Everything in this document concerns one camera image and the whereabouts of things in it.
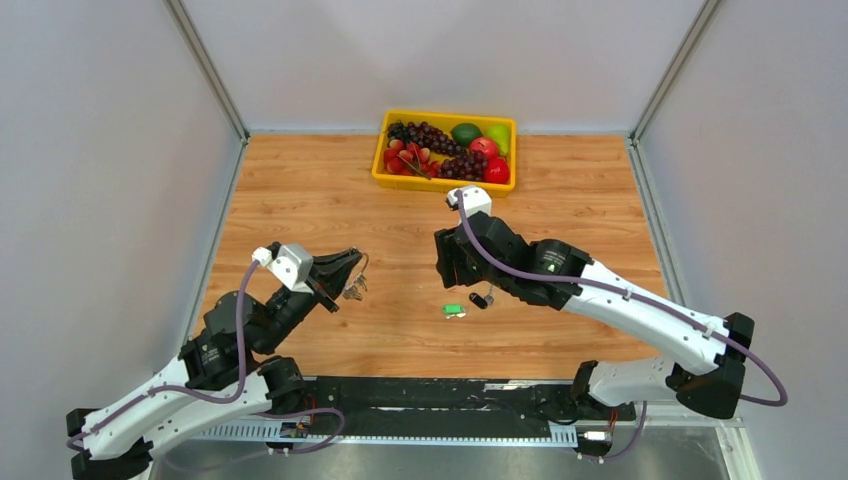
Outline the green avocado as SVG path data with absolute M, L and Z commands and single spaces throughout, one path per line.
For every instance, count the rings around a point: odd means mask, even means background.
M 455 125 L 450 130 L 450 135 L 456 144 L 468 148 L 474 140 L 482 137 L 483 133 L 477 125 L 463 122 Z

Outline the red strawberries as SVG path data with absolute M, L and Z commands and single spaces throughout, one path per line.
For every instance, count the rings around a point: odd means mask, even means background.
M 381 154 L 381 172 L 389 175 L 415 176 L 426 179 L 440 176 L 441 164 L 431 150 L 418 143 L 404 143 L 391 138 Z

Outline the dark grape bunch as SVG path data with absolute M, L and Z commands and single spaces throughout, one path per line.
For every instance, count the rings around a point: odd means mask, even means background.
M 441 164 L 440 176 L 433 179 L 483 180 L 483 170 L 488 160 L 475 157 L 468 148 L 456 144 L 450 131 L 445 132 L 426 121 L 415 123 L 398 120 L 390 123 L 385 133 L 387 134 L 386 146 L 391 138 L 397 138 L 404 143 L 415 142 L 429 148 Z

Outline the yellow fruit tray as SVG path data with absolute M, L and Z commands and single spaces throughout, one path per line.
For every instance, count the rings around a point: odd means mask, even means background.
M 493 197 L 516 186 L 516 124 L 509 118 L 390 110 L 371 165 L 384 188 L 448 192 L 477 183 Z

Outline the red apple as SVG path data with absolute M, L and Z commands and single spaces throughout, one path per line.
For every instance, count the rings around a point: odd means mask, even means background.
M 475 157 L 491 159 L 500 155 L 498 144 L 491 138 L 484 136 L 474 139 L 468 149 Z

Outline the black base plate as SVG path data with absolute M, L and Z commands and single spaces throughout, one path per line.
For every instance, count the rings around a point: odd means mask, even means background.
M 314 411 L 309 432 L 345 436 L 541 439 L 578 421 L 631 421 L 635 408 L 575 397 L 568 382 L 505 379 L 319 376 L 273 402 L 274 414 Z

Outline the red tomato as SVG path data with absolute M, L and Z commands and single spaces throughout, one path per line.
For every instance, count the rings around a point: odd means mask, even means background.
M 491 184 L 509 184 L 511 170 L 509 163 L 502 157 L 492 158 L 487 161 L 483 170 L 483 181 Z

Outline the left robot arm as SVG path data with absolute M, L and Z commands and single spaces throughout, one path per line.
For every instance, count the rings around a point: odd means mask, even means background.
M 298 244 L 257 248 L 238 289 L 159 372 L 107 407 L 67 414 L 73 478 L 146 479 L 182 442 L 244 416 L 291 421 L 292 437 L 305 438 L 315 417 L 332 415 L 335 430 L 312 448 L 328 446 L 344 413 L 318 406 L 296 361 L 274 352 L 315 308 L 334 313 L 339 297 L 353 297 L 362 278 L 353 271 L 367 264 L 355 247 L 320 256 Z

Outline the large silver keyring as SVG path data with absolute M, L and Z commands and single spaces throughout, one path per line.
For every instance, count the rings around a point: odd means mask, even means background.
M 363 252 L 359 271 L 350 279 L 342 291 L 342 297 L 345 300 L 363 300 L 364 294 L 368 291 L 365 272 L 368 268 L 369 262 L 369 255 Z

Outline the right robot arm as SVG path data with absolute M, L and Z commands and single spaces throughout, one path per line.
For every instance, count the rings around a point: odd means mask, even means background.
M 487 282 L 523 303 L 598 320 L 659 351 L 637 361 L 582 362 L 570 392 L 577 413 L 592 418 L 634 401 L 675 400 L 707 417 L 735 415 L 752 318 L 686 309 L 563 241 L 526 242 L 500 218 L 476 213 L 469 223 L 471 235 L 460 225 L 434 235 L 445 287 Z

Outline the black key tag with key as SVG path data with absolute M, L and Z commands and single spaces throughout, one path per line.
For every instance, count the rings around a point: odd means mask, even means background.
M 485 310 L 494 305 L 494 286 L 490 285 L 484 294 L 471 292 L 468 296 L 469 301 L 481 310 Z

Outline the green key tag with key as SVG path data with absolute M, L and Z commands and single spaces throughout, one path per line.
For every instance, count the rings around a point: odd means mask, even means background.
M 442 313 L 446 319 L 462 318 L 467 315 L 465 307 L 461 304 L 445 304 L 442 306 Z

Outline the green pear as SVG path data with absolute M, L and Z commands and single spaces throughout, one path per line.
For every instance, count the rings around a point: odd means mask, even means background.
M 485 136 L 497 145 L 499 154 L 503 157 L 510 151 L 511 135 L 510 128 L 504 124 L 492 125 L 485 132 Z

